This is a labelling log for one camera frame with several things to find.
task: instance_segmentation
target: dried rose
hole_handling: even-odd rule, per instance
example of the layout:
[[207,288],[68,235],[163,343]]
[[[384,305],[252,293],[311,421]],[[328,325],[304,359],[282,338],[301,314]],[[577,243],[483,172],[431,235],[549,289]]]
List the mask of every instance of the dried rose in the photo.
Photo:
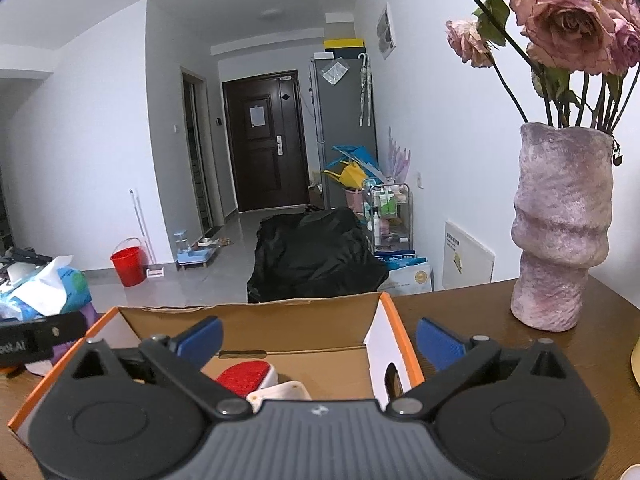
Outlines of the dried rose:
[[640,34],[624,18],[615,18],[615,41],[611,45],[611,73],[624,75],[627,70],[640,62]]
[[638,0],[598,0],[612,18],[624,18],[640,27],[640,2]]
[[449,46],[462,58],[463,63],[471,60],[471,66],[474,67],[494,65],[489,47],[478,33],[475,22],[470,20],[448,21],[446,25]]
[[531,59],[588,74],[608,72],[615,25],[596,0],[510,0]]

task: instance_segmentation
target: mop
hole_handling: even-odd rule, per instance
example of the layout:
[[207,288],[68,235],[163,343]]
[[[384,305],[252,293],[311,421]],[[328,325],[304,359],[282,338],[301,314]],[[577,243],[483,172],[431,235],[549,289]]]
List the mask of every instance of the mop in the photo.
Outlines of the mop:
[[360,69],[360,126],[364,117],[364,95],[367,87],[367,54],[358,54],[358,59],[362,60]]
[[146,276],[148,278],[164,278],[164,267],[158,268],[158,263],[156,262],[156,254],[154,253],[151,247],[151,243],[149,243],[149,240],[146,236],[145,224],[142,220],[141,213],[142,206],[140,206],[140,209],[138,208],[139,200],[136,199],[136,195],[135,193],[133,193],[132,189],[129,189],[129,194],[131,195],[131,201],[133,202],[133,210],[136,212],[136,218],[138,219],[140,234],[142,235],[142,239],[145,243],[146,254],[148,254],[149,258],[151,259],[151,266],[146,268]]
[[372,86],[373,86],[373,77],[371,75],[371,58],[369,54],[366,55],[367,62],[367,98],[369,99],[369,126],[371,126],[371,97],[372,97]]
[[358,54],[358,59],[362,60],[362,68],[360,69],[360,126],[364,122],[364,101],[368,100],[369,117],[367,118],[367,125],[371,126],[372,116],[372,75],[371,75],[371,60],[369,54]]

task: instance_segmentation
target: gray refrigerator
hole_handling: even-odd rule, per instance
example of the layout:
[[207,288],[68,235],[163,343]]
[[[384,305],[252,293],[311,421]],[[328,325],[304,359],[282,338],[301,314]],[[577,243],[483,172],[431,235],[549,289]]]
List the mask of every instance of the gray refrigerator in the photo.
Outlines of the gray refrigerator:
[[[312,60],[310,65],[320,169],[327,169],[328,163],[340,157],[340,153],[331,148],[337,144],[364,146],[378,161],[375,121],[372,117],[371,126],[367,125],[366,102],[364,120],[360,126],[362,61],[359,59],[341,61],[349,66],[349,70],[335,85],[322,77],[322,69],[333,62],[329,59],[316,59]],[[340,173],[339,168],[331,169],[335,173]],[[347,205],[344,188],[324,173],[322,173],[322,197],[325,209]]]

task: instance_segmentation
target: pink textured vase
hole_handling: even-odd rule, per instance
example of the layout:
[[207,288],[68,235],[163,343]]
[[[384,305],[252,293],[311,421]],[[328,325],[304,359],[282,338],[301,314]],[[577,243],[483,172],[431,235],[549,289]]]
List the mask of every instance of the pink textured vase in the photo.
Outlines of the pink textured vase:
[[609,253],[612,139],[590,128],[524,124],[511,237],[523,251],[511,311],[563,332],[578,322],[589,268]]

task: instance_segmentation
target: metal storage cart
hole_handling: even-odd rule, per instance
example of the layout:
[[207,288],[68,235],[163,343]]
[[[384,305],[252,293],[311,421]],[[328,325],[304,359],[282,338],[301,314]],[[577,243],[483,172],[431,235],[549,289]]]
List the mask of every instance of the metal storage cart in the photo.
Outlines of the metal storage cart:
[[[402,251],[414,248],[413,199],[407,184],[379,184],[362,190],[367,235],[372,250]],[[373,232],[373,208],[380,215],[380,240]]]

